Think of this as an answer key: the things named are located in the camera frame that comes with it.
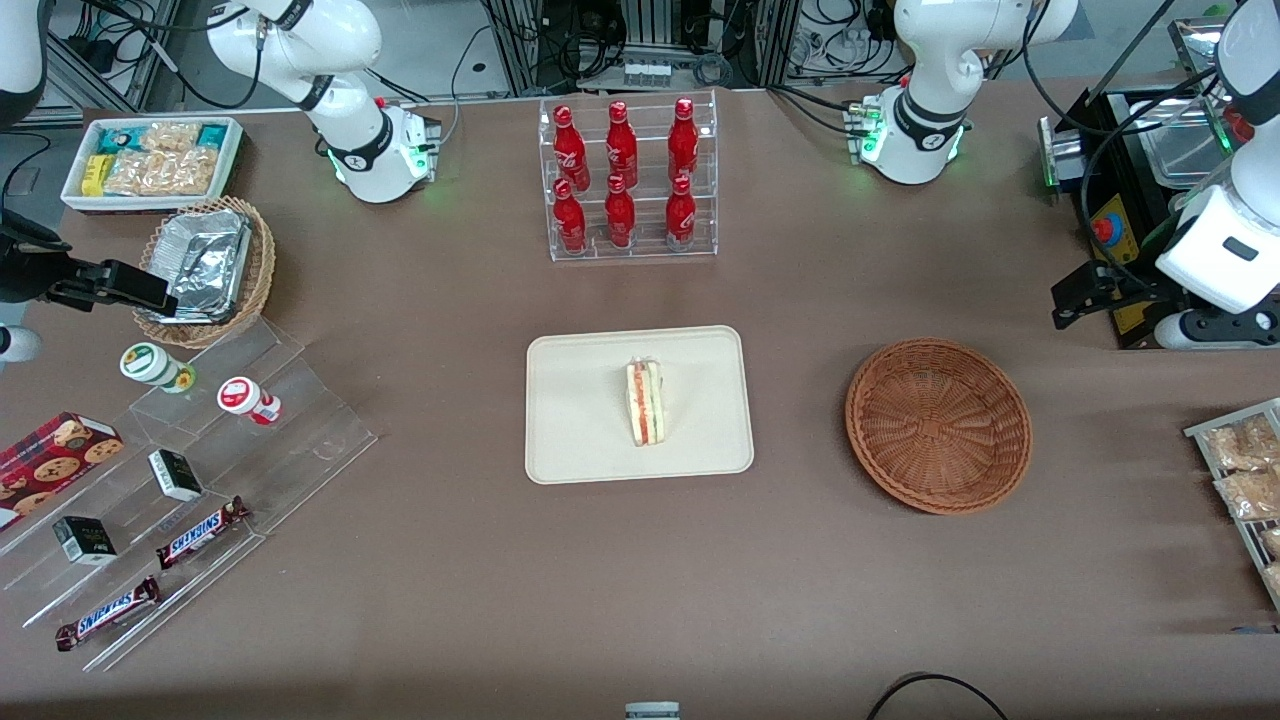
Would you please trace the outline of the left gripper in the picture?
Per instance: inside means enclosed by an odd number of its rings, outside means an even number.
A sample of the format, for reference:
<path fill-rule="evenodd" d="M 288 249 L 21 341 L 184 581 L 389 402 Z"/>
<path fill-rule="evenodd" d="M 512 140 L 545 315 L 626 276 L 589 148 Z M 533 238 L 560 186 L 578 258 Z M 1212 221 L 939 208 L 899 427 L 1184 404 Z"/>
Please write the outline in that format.
<path fill-rule="evenodd" d="M 1226 313 L 1244 313 L 1279 283 L 1277 224 L 1229 190 L 1203 190 L 1183 208 L 1157 269 Z M 1151 283 L 1124 265 L 1078 268 L 1053 284 L 1053 325 L 1066 329 L 1107 306 L 1151 301 Z"/>

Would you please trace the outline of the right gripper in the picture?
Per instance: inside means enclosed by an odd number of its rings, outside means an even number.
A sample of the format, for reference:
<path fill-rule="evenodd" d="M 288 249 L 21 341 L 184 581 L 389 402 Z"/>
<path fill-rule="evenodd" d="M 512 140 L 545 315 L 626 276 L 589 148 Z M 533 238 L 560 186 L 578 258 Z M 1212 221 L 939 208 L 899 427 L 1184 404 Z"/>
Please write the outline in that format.
<path fill-rule="evenodd" d="M 3 213 L 1 302 L 23 304 L 45 293 L 64 306 L 124 304 L 174 316 L 169 283 L 127 263 L 63 260 L 61 238 L 17 211 Z"/>

